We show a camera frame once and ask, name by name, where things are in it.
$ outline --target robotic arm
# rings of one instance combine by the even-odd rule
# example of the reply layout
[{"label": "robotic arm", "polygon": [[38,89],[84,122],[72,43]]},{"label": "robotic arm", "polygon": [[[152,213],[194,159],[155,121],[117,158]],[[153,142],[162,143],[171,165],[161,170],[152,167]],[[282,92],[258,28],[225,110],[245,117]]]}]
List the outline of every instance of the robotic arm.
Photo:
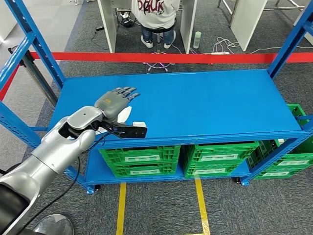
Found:
[{"label": "robotic arm", "polygon": [[85,106],[63,117],[44,136],[27,160],[1,177],[0,234],[18,233],[50,183],[87,151],[100,127],[119,138],[146,137],[146,127],[117,122],[121,111],[139,95],[131,94],[134,90],[115,88],[101,96],[94,106]]}]

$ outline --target white label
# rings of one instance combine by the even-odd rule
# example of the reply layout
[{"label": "white label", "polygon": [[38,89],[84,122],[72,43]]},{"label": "white label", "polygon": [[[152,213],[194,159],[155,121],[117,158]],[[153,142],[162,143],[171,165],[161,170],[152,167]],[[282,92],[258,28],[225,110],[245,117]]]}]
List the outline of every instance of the white label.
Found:
[{"label": "white label", "polygon": [[262,175],[262,177],[265,176],[284,176],[284,175],[288,175],[289,171],[287,172],[268,172]]},{"label": "white label", "polygon": [[125,157],[125,162],[158,161],[160,155]]},{"label": "white label", "polygon": [[130,170],[130,175],[148,175],[148,174],[159,174],[159,169],[155,170]]},{"label": "white label", "polygon": [[284,139],[278,139],[278,143],[282,145],[284,143]]},{"label": "white label", "polygon": [[146,125],[144,121],[133,121],[133,126],[146,127]]},{"label": "white label", "polygon": [[308,164],[309,160],[306,161],[282,161],[278,165],[305,165]]},{"label": "white label", "polygon": [[225,173],[226,168],[222,169],[209,169],[209,170],[195,170],[194,175],[201,175],[201,174],[214,174],[214,173]]},{"label": "white label", "polygon": [[233,160],[237,159],[238,154],[225,154],[225,155],[204,155],[200,159],[201,162],[206,161],[219,161],[219,160]]}]

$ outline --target white cable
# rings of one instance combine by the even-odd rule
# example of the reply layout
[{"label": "white cable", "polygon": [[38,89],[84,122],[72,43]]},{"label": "white cable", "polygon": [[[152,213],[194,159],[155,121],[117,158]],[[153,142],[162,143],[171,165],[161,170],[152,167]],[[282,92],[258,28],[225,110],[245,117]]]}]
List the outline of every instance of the white cable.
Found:
[{"label": "white cable", "polygon": [[174,47],[174,48],[176,48],[176,49],[177,49],[177,50],[178,50],[180,54],[183,54],[183,53],[180,50],[180,48],[174,46],[173,43],[172,43],[172,46],[173,46],[173,47]]},{"label": "white cable", "polygon": [[193,54],[197,54],[197,52],[195,52],[194,49],[192,49],[192,48],[189,48]]},{"label": "white cable", "polygon": [[227,49],[232,54],[234,54],[234,53],[229,47],[240,47],[241,46],[238,42],[232,43],[229,39],[224,39],[222,37],[217,37],[216,40],[217,42],[213,46],[212,53],[213,53],[214,50],[216,50],[216,52],[219,52],[217,50],[218,45],[219,45],[222,48],[221,52],[224,52],[224,47],[222,45],[222,43],[225,43],[227,46]]},{"label": "white cable", "polygon": [[[310,48],[310,49],[313,49],[313,47],[300,47],[300,46],[297,46],[297,47],[298,48]],[[260,48],[260,49],[257,49],[257,50],[255,50],[253,52],[251,52],[250,54],[253,54],[253,53],[256,53],[256,52],[259,51],[259,50],[271,50],[271,49],[280,49],[280,48],[281,48],[281,47]]]},{"label": "white cable", "polygon": [[256,52],[259,51],[259,50],[270,50],[270,49],[279,49],[279,48],[281,48],[281,47],[260,48],[260,49],[257,49],[257,50],[255,50],[255,51],[253,51],[253,52],[251,52],[251,53],[250,53],[250,54],[253,54],[253,53],[256,53]]}]

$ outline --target metal rack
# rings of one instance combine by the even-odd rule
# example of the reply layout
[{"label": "metal rack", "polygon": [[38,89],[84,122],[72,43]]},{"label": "metal rack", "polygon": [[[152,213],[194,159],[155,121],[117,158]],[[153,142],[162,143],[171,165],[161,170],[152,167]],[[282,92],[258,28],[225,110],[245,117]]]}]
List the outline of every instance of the metal rack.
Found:
[{"label": "metal rack", "polygon": [[[49,130],[62,117],[70,115],[84,105],[93,105],[107,90],[118,86],[133,86],[141,93],[141,98],[132,102],[133,111],[129,120],[145,121],[148,126],[146,138],[118,139],[110,136],[104,145],[100,142],[90,151],[84,175],[80,175],[77,181],[89,194],[94,193],[95,187],[100,184],[185,179],[180,164],[176,174],[172,176],[115,178],[97,151],[101,148],[287,139],[253,169],[249,169],[247,162],[244,162],[229,176],[239,177],[241,185],[247,186],[249,180],[313,135],[313,121],[311,120],[312,116],[302,117],[311,121],[305,126],[299,126],[273,82],[306,32],[313,34],[313,1],[308,5],[268,70],[67,79],[64,78],[52,57],[22,0],[5,1],[26,37],[0,71],[0,88],[5,84],[30,45],[33,45],[61,90],[48,128],[27,126],[1,103],[0,123],[22,141],[36,147],[40,143],[40,137],[35,133],[36,130]],[[209,90],[201,92],[199,87]],[[72,179],[76,173],[72,166],[65,171],[65,174]]]},{"label": "metal rack", "polygon": [[[281,0],[278,0],[275,3],[276,7],[269,7],[269,8],[265,8],[263,9],[263,11],[281,11],[281,10],[294,10],[294,9],[298,9],[298,10],[303,10],[303,8],[305,8],[305,6],[299,6],[297,3],[296,3],[293,0],[287,0],[288,2],[291,3],[293,6],[285,6],[285,7],[278,7],[278,5],[279,4],[279,2],[281,2]],[[232,11],[232,9],[230,9],[230,7],[227,4],[227,2],[226,0],[219,0],[219,2],[217,3],[217,7],[219,8],[219,6],[221,5],[221,3],[223,3],[226,8],[227,9],[227,11],[230,14],[230,20],[229,20],[229,27],[232,25],[232,20],[234,19],[235,13],[236,12],[236,8],[237,5],[238,4],[239,0],[235,0],[234,9]]]}]

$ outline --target blue shelf surface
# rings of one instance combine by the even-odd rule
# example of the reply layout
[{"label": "blue shelf surface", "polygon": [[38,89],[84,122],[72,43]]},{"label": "blue shelf surface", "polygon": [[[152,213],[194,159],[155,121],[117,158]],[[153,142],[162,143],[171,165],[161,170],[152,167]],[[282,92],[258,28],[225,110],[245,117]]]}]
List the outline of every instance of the blue shelf surface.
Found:
[{"label": "blue shelf surface", "polygon": [[109,136],[96,148],[287,139],[304,133],[265,70],[67,78],[49,129],[124,86],[140,93],[130,103],[133,109],[126,123],[144,121],[146,138]]},{"label": "blue shelf surface", "polygon": [[[201,177],[201,179],[216,179],[216,178],[232,178],[249,176],[251,173],[247,164],[244,161],[232,174],[225,177]],[[156,181],[176,181],[176,180],[192,180],[193,178],[185,178],[183,168],[180,164],[177,165],[176,173],[173,175],[156,175],[156,176],[140,176],[140,177],[123,177],[115,178],[113,173],[102,158],[101,154],[94,149],[89,152],[85,172],[86,184],[118,184],[121,182],[126,183],[140,183],[140,182],[156,182]]]}]

